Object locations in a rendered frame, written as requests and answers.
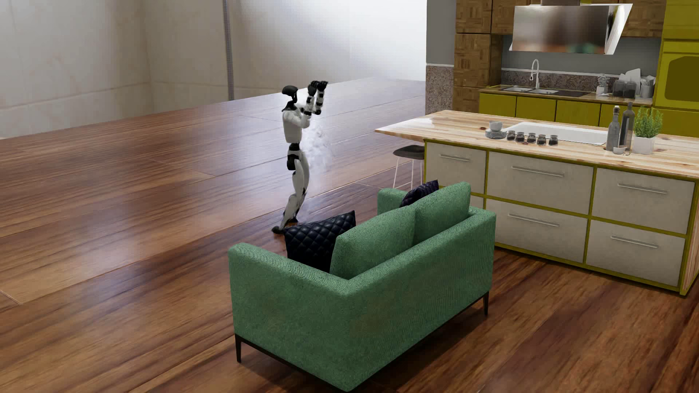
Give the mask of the yellow built-in oven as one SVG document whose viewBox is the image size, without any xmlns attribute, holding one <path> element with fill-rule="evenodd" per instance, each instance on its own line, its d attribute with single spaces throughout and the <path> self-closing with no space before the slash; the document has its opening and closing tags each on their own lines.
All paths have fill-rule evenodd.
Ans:
<svg viewBox="0 0 699 393">
<path fill-rule="evenodd" d="M 663 40 L 654 104 L 699 111 L 699 40 Z"/>
</svg>

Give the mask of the wide beige drawer front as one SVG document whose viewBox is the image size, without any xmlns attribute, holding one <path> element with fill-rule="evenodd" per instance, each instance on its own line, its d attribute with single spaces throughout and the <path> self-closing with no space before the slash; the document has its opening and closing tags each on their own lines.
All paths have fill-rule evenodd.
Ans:
<svg viewBox="0 0 699 393">
<path fill-rule="evenodd" d="M 593 168 L 548 159 L 489 153 L 487 194 L 587 214 Z"/>
<path fill-rule="evenodd" d="M 599 168 L 593 216 L 686 234 L 695 184 Z"/>
<path fill-rule="evenodd" d="M 494 199 L 486 209 L 496 214 L 497 243 L 583 262 L 587 219 Z"/>
<path fill-rule="evenodd" d="M 684 244 L 680 237 L 593 220 L 587 264 L 675 287 Z"/>
</svg>

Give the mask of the yellow base cabinets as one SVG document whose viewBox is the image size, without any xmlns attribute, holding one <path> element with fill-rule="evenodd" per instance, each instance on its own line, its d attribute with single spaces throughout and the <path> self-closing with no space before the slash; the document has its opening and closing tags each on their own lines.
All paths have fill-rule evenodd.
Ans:
<svg viewBox="0 0 699 393">
<path fill-rule="evenodd" d="M 502 117 L 543 120 L 606 128 L 613 108 L 623 112 L 629 99 L 584 94 L 579 97 L 483 89 L 479 112 Z M 662 134 L 699 138 L 699 111 L 655 108 L 663 114 Z"/>
</svg>

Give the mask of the steel range hood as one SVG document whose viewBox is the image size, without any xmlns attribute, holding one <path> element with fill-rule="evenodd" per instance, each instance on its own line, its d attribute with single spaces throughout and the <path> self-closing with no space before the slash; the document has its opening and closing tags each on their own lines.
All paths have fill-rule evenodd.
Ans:
<svg viewBox="0 0 699 393">
<path fill-rule="evenodd" d="M 518 5 L 510 51 L 613 55 L 632 4 Z"/>
</svg>

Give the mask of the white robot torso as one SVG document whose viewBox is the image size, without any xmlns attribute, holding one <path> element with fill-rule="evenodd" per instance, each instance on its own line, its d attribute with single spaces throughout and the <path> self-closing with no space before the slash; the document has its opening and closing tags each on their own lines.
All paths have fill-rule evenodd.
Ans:
<svg viewBox="0 0 699 393">
<path fill-rule="evenodd" d="M 303 130 L 310 126 L 312 111 L 306 111 L 299 107 L 294 110 L 284 109 L 282 114 L 286 142 L 299 144 L 303 137 Z"/>
</svg>

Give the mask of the dark navy cushion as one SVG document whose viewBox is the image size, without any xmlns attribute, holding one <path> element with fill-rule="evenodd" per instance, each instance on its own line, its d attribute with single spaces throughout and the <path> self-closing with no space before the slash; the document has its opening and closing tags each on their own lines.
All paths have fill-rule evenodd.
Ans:
<svg viewBox="0 0 699 393">
<path fill-rule="evenodd" d="M 402 208 L 404 206 L 409 206 L 414 202 L 424 198 L 425 196 L 428 196 L 429 194 L 438 191 L 439 188 L 440 187 L 438 180 L 432 180 L 424 184 L 421 184 L 420 186 L 415 187 L 411 191 L 407 192 L 407 194 L 400 202 L 399 207 Z"/>
</svg>

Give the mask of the green plant white pot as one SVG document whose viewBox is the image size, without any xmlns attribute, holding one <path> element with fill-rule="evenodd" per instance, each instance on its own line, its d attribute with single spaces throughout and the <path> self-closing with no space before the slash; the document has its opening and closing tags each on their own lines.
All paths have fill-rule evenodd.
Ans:
<svg viewBox="0 0 699 393">
<path fill-rule="evenodd" d="M 651 155 L 656 137 L 663 127 L 663 114 L 659 110 L 642 106 L 635 117 L 631 152 Z"/>
</svg>

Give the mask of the narrow beige drawer front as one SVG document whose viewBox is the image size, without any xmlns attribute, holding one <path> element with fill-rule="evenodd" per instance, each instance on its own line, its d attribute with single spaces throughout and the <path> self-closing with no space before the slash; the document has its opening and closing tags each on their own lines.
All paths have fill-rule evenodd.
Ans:
<svg viewBox="0 0 699 393">
<path fill-rule="evenodd" d="M 471 192 L 485 193 L 486 151 L 463 146 L 427 142 L 424 179 L 440 186 L 467 182 Z"/>
</svg>

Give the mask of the wooden wall cabinets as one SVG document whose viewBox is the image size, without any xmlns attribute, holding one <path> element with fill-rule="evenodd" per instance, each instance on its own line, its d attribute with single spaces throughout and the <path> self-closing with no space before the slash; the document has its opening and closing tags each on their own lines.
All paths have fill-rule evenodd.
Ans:
<svg viewBox="0 0 699 393">
<path fill-rule="evenodd" d="M 593 92 L 600 76 L 607 84 L 622 73 L 640 69 L 655 76 L 667 0 L 580 0 L 580 4 L 632 4 L 613 55 L 510 51 L 517 5 L 550 0 L 456 0 L 454 36 L 454 110 L 476 112 L 476 88 L 530 85 L 525 67 L 538 59 L 540 86 Z"/>
</svg>

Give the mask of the robot left leg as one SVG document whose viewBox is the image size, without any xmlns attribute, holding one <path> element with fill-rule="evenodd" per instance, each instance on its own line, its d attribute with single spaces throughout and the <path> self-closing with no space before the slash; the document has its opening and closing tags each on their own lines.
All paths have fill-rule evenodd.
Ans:
<svg viewBox="0 0 699 393">
<path fill-rule="evenodd" d="M 291 143 L 289 145 L 289 151 L 290 151 L 290 153 L 287 155 L 287 169 L 289 171 L 293 172 L 293 174 L 292 174 L 292 182 L 293 182 L 293 177 L 296 175 L 296 163 L 295 163 L 295 161 L 297 159 L 300 159 L 299 158 L 300 157 L 299 152 L 301 151 L 300 143 Z M 297 205 L 296 210 L 294 210 L 294 213 L 288 222 L 290 222 L 292 224 L 295 224 L 298 222 L 298 219 L 296 216 L 298 215 L 299 210 L 300 210 L 300 205 Z"/>
</svg>

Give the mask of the dark glass bottle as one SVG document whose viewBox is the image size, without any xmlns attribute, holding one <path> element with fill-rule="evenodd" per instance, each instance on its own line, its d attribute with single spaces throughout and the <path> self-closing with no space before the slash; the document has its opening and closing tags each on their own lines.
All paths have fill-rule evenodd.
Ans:
<svg viewBox="0 0 699 393">
<path fill-rule="evenodd" d="M 631 150 L 634 120 L 633 102 L 627 102 L 627 109 L 623 112 L 619 134 L 619 147 L 624 147 L 626 151 Z"/>
</svg>

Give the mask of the wooden top kitchen island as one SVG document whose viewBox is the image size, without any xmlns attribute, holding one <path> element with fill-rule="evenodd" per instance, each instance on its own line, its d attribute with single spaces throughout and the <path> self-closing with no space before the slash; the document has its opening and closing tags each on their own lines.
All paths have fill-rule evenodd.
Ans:
<svg viewBox="0 0 699 393">
<path fill-rule="evenodd" d="M 424 175 L 467 182 L 495 244 L 687 295 L 699 278 L 699 138 L 607 151 L 607 130 L 441 111 L 376 132 L 425 143 Z"/>
</svg>

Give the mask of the grey vertical wall pipe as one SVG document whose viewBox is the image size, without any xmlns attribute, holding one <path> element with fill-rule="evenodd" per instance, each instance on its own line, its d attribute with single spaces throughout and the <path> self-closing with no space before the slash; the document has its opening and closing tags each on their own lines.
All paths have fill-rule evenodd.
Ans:
<svg viewBox="0 0 699 393">
<path fill-rule="evenodd" d="M 224 43 L 225 43 L 225 56 L 226 56 L 226 81 L 227 81 L 227 92 L 228 100 L 233 101 L 235 99 L 235 86 L 234 86 L 234 70 L 233 70 L 233 49 L 232 49 L 232 30 L 230 23 L 229 14 L 229 0 L 222 0 L 222 12 L 223 12 L 223 25 L 224 25 Z"/>
</svg>

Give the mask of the steel kitchen sink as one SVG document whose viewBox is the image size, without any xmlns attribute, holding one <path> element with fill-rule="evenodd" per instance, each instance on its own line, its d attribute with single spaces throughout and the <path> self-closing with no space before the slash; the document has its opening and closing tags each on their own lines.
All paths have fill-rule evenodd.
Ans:
<svg viewBox="0 0 699 393">
<path fill-rule="evenodd" d="M 531 87 L 518 87 L 511 86 L 500 89 L 503 92 L 518 92 L 527 94 L 543 94 L 552 96 L 569 96 L 569 97 L 581 97 L 589 94 L 589 92 L 573 91 L 573 90 L 552 90 L 552 89 L 535 89 Z"/>
</svg>

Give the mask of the light grey glass bottle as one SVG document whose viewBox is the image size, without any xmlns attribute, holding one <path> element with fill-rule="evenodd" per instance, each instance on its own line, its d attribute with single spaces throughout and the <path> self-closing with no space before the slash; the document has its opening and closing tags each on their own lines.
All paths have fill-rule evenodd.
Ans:
<svg viewBox="0 0 699 393">
<path fill-rule="evenodd" d="M 621 135 L 621 124 L 619 123 L 619 106 L 615 106 L 613 109 L 612 121 L 609 123 L 607 129 L 607 140 L 605 144 L 605 150 L 613 152 L 615 148 L 619 147 L 619 139 Z"/>
</svg>

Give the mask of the black quilted cushion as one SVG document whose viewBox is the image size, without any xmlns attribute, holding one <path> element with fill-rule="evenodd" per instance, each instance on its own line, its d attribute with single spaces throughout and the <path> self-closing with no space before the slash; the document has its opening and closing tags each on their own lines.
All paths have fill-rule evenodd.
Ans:
<svg viewBox="0 0 699 393">
<path fill-rule="evenodd" d="M 336 239 L 356 226 L 355 211 L 283 230 L 287 257 L 329 272 Z"/>
</svg>

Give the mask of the green fabric sofa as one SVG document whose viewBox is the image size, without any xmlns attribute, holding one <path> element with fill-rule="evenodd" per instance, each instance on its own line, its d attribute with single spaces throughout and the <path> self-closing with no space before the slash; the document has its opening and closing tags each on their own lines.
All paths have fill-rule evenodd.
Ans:
<svg viewBox="0 0 699 393">
<path fill-rule="evenodd" d="M 492 286 L 496 214 L 466 182 L 378 214 L 337 237 L 325 272 L 248 243 L 229 249 L 236 360 L 242 344 L 351 391 Z"/>
</svg>

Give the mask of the black round stool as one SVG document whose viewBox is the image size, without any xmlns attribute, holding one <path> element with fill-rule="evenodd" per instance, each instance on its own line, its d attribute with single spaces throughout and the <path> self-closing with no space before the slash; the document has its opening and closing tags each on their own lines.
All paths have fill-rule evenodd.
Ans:
<svg viewBox="0 0 699 393">
<path fill-rule="evenodd" d="M 410 146 L 404 146 L 400 147 L 392 152 L 394 156 L 396 156 L 396 165 L 395 165 L 395 171 L 394 171 L 394 181 L 393 181 L 393 188 L 396 188 L 396 179 L 397 179 L 397 174 L 398 174 L 398 166 L 400 164 L 400 159 L 401 158 L 406 158 L 411 160 L 411 169 L 410 169 L 410 186 L 412 187 L 413 184 L 413 174 L 414 174 L 414 167 L 415 167 L 415 161 L 416 160 L 421 160 L 424 161 L 425 158 L 425 147 L 424 146 L 419 146 L 419 145 L 410 145 Z"/>
</svg>

